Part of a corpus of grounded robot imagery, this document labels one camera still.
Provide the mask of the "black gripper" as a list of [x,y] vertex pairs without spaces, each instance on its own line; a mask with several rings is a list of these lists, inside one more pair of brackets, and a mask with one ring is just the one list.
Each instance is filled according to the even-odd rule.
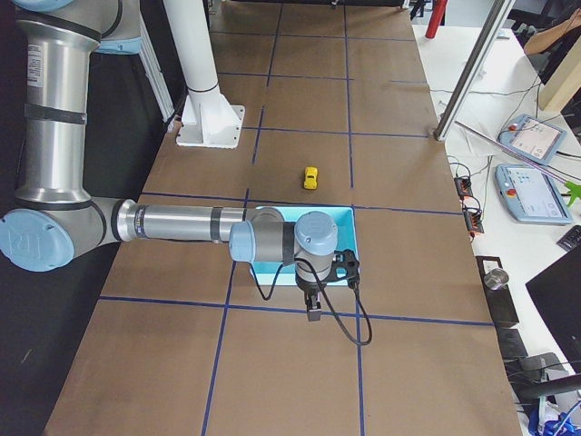
[[321,318],[321,304],[318,293],[324,290],[327,284],[324,281],[310,282],[304,280],[299,275],[295,276],[295,282],[305,294],[308,321],[318,322]]

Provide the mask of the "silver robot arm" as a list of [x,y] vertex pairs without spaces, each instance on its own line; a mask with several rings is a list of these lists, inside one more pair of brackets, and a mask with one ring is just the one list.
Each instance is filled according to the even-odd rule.
[[307,316],[317,321],[339,264],[338,228],[328,214],[289,222],[274,208],[138,204],[84,189],[90,56],[139,52],[139,3],[18,1],[15,12],[28,43],[25,178],[17,208],[1,221],[3,255],[46,272],[112,242],[225,243],[234,261],[292,266]]

